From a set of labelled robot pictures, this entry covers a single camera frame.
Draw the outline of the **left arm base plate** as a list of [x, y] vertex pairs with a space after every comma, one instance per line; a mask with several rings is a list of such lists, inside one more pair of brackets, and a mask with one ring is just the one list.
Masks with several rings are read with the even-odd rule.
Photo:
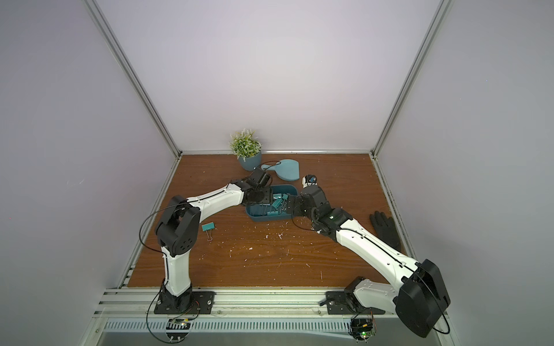
[[169, 291], [161, 292], [154, 307], [155, 314], [210, 314], [214, 305], [214, 291], [185, 291], [174, 296]]

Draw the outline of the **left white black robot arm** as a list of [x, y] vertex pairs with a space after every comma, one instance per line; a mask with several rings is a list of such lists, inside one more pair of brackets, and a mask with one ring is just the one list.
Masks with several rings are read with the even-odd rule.
[[268, 194], [265, 189], [270, 184], [271, 176], [256, 168], [247, 177], [231, 180], [224, 187], [204, 195], [189, 198], [176, 195], [156, 228], [164, 259], [163, 291], [180, 298], [192, 288], [189, 257], [201, 223], [228, 208], [261, 202]]

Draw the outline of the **dark teal storage box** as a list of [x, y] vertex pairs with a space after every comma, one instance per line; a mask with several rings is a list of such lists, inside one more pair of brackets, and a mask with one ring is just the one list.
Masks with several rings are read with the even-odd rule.
[[274, 185], [268, 202], [246, 207], [246, 214], [255, 222], [282, 221], [292, 218], [289, 203], [298, 190], [293, 185]]

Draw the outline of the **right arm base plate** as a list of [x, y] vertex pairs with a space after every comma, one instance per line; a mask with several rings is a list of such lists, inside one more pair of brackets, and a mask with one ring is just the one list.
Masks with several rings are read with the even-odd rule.
[[325, 307], [330, 315], [346, 314], [376, 314], [383, 315], [385, 311], [377, 308], [363, 307], [351, 294], [344, 291], [327, 291], [325, 298], [319, 303], [319, 306]]

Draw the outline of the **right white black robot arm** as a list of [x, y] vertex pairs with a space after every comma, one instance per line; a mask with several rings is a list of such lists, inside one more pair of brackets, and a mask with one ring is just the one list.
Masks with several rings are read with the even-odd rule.
[[353, 287], [354, 301], [363, 309], [395, 313], [412, 333], [427, 337], [451, 304], [441, 271], [426, 259], [402, 254], [366, 230], [350, 213], [334, 208], [319, 185], [288, 198], [294, 217], [310, 220], [312, 230], [350, 249], [370, 264], [391, 285], [389, 293], [372, 288], [363, 279]]

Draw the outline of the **teal binder clip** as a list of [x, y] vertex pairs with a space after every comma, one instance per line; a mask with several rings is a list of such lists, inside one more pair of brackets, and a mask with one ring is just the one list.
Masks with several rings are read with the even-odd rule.
[[205, 223], [201, 226], [203, 233], [206, 234], [208, 242], [213, 241], [213, 230], [215, 230], [215, 223]]

